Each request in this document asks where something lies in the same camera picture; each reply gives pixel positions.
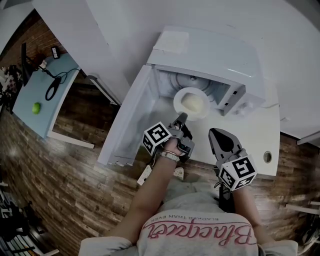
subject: white countertop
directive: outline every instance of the white countertop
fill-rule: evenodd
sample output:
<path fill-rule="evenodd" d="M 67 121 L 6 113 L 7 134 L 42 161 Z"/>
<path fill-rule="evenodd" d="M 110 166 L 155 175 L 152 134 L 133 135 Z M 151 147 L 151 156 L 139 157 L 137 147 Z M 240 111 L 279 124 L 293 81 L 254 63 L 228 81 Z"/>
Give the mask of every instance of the white countertop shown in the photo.
<path fill-rule="evenodd" d="M 212 164 L 216 163 L 208 139 L 209 129 L 220 128 L 234 134 L 239 139 L 243 148 L 252 155 L 259 174 L 275 176 L 277 174 L 279 148 L 280 148 L 280 115 L 278 94 L 274 84 L 267 80 L 265 83 L 266 103 L 253 113 L 242 119 L 232 119 L 222 116 L 218 110 L 212 109 L 208 116 L 198 121 L 187 121 L 186 126 L 190 130 L 195 146 L 191 155 L 192 160 Z M 151 114 L 151 125 L 161 121 L 169 125 L 177 117 L 173 107 L 173 99 L 160 98 L 154 106 Z M 272 160 L 265 163 L 264 153 L 270 151 Z"/>

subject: brick wall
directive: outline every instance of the brick wall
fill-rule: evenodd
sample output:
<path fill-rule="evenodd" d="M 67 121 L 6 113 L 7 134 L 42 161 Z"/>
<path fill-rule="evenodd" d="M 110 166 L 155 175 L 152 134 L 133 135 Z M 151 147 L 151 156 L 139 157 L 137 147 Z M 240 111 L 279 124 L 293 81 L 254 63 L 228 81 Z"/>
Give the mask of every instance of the brick wall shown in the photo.
<path fill-rule="evenodd" d="M 52 56 L 51 47 L 58 46 L 60 53 L 67 51 L 48 28 L 36 10 L 22 22 L 0 55 L 0 68 L 17 65 L 21 68 L 21 44 L 26 43 L 26 54 L 33 59 L 36 54 Z"/>

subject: white bowl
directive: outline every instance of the white bowl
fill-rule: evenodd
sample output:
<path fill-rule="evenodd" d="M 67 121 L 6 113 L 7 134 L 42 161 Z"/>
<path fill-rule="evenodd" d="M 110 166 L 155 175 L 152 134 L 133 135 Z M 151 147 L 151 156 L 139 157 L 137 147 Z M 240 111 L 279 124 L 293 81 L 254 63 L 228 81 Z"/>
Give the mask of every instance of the white bowl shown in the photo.
<path fill-rule="evenodd" d="M 203 107 L 200 112 L 193 112 L 182 105 L 181 101 L 186 94 L 195 94 L 203 101 Z M 210 110 L 210 101 L 208 96 L 197 88 L 187 87 L 179 90 L 173 98 L 174 110 L 180 115 L 182 112 L 187 113 L 189 121 L 196 121 L 205 118 Z"/>

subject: light blue table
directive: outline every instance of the light blue table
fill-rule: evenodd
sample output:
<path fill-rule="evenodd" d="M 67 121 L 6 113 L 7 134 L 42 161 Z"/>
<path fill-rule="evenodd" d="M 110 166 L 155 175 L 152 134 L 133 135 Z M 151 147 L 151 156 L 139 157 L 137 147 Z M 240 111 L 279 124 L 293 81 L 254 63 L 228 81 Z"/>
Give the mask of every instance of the light blue table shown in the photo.
<path fill-rule="evenodd" d="M 59 59 L 48 57 L 45 60 L 48 63 L 46 69 L 48 69 L 54 76 L 61 72 L 68 72 L 72 69 L 80 69 L 78 64 L 68 53 L 62 54 Z M 46 137 L 51 137 L 64 142 L 93 149 L 94 144 L 64 136 L 52 131 L 60 108 L 78 73 L 78 70 L 69 72 L 64 83 L 59 85 L 54 97 L 47 101 L 45 99 L 46 92 L 54 79 L 42 72 L 40 69 L 36 72 L 33 72 L 29 82 L 26 84 L 26 86 L 21 88 L 18 94 L 13 107 L 13 112 L 35 133 L 44 139 Z M 34 103 L 37 102 L 41 104 L 41 110 L 39 114 L 33 114 L 32 108 Z"/>

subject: white t-shirt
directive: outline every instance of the white t-shirt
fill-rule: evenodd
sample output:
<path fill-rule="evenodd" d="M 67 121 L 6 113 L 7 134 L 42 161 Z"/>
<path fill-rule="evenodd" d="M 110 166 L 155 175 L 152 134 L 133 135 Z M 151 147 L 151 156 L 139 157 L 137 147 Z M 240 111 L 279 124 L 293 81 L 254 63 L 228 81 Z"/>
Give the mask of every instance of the white t-shirt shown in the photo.
<path fill-rule="evenodd" d="M 79 256 L 296 256 L 295 241 L 257 244 L 250 223 L 225 213 L 208 193 L 167 201 L 142 227 L 136 245 L 122 237 L 87 238 Z"/>

